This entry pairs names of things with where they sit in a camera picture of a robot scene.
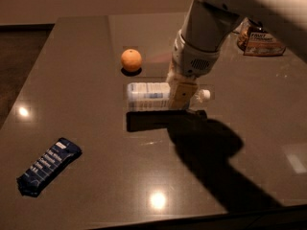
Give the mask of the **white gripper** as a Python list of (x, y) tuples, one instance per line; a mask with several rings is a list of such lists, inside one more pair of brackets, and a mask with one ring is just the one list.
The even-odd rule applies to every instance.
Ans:
[(169, 107), (184, 109), (198, 90), (194, 81), (179, 80), (178, 74), (195, 77), (208, 74), (216, 63), (220, 52), (205, 52), (189, 45), (181, 31), (177, 32), (169, 64), (166, 82), (170, 85)]

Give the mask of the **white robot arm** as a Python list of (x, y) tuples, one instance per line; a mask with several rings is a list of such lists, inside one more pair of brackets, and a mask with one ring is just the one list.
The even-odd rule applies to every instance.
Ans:
[(170, 108), (188, 106), (196, 79), (211, 71), (225, 38), (246, 17), (307, 61), (307, 0), (193, 0), (172, 51)]

